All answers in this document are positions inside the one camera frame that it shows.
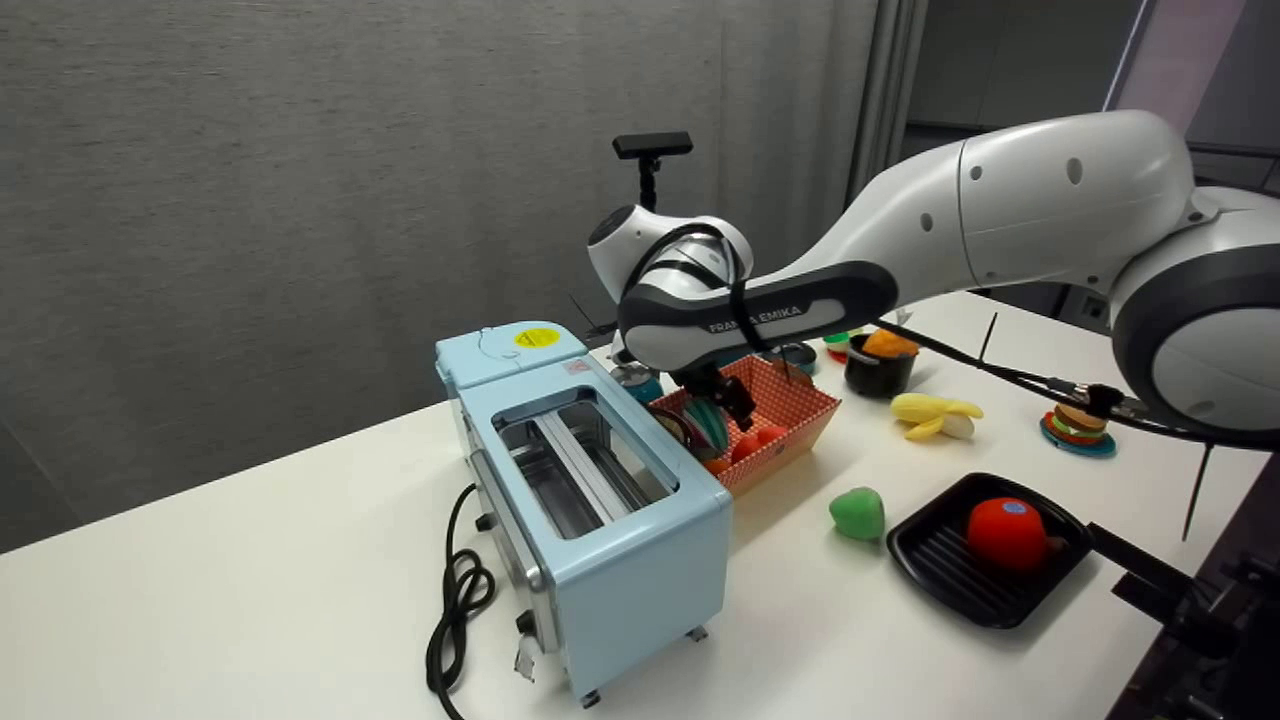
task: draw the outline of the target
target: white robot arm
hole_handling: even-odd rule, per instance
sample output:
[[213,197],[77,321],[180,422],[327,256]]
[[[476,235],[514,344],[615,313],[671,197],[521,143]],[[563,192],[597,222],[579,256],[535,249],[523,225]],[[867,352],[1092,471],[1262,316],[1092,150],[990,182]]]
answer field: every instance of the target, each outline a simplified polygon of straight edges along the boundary
[[1152,416],[1280,441],[1280,203],[1191,185],[1147,114],[1002,130],[879,171],[801,259],[753,278],[710,216],[613,213],[587,245],[631,357],[662,374],[853,327],[952,287],[1061,281],[1113,301]]

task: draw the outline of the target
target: power cord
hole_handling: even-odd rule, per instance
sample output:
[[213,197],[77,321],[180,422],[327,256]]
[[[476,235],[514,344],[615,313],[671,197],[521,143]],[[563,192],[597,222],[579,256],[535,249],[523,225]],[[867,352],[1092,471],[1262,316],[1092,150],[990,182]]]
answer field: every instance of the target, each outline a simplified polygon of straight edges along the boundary
[[468,486],[449,513],[445,580],[439,580],[445,614],[435,619],[435,634],[425,656],[429,687],[452,720],[459,720],[459,714],[452,709],[449,694],[454,687],[468,666],[468,619],[476,619],[495,597],[495,580],[482,568],[482,562],[470,548],[459,548],[459,551],[452,548],[454,517],[470,493],[476,486]]

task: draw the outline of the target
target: white table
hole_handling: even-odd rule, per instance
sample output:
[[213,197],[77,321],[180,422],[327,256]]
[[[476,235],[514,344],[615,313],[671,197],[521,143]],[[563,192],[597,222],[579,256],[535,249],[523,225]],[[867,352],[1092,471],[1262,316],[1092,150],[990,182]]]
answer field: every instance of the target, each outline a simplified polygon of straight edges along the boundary
[[[1001,304],[943,298],[922,327],[975,347]],[[1001,310],[1001,364],[1120,380],[1107,339]],[[902,521],[964,471],[1039,488],[1166,565],[1195,574],[1262,456],[1214,451],[1191,541],[1180,517],[1201,450],[1117,430],[1117,461],[1034,435],[1039,397],[919,357],[914,383],[979,399],[975,446],[909,446],[882,406],[842,399],[806,461],[734,503],[729,607],[706,646],[676,646],[591,717],[1102,717],[1158,634],[1113,597],[1120,568],[1084,562],[1016,634],[972,628],[887,558],[831,536],[827,500],[873,486]],[[3,720],[414,720],[439,717],[419,654],[439,614],[439,533],[468,486],[435,406],[274,465],[168,495],[0,558]],[[512,592],[470,626],[468,717],[572,717],[555,674],[512,674]]]

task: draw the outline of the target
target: red tomato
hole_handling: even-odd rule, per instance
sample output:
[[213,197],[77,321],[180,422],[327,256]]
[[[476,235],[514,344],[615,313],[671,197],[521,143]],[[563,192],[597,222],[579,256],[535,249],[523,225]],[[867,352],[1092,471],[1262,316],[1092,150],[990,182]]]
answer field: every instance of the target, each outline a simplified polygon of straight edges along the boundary
[[1043,521],[1016,495],[979,500],[968,513],[968,551],[1001,574],[1034,574],[1048,562]]

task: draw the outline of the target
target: toaster knob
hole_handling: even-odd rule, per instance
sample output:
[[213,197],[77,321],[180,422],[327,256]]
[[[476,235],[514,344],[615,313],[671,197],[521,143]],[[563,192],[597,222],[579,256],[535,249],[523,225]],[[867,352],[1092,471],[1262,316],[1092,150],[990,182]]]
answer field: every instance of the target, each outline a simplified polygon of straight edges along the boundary
[[521,634],[521,637],[535,637],[533,614],[521,614],[521,618],[514,618],[514,634]]

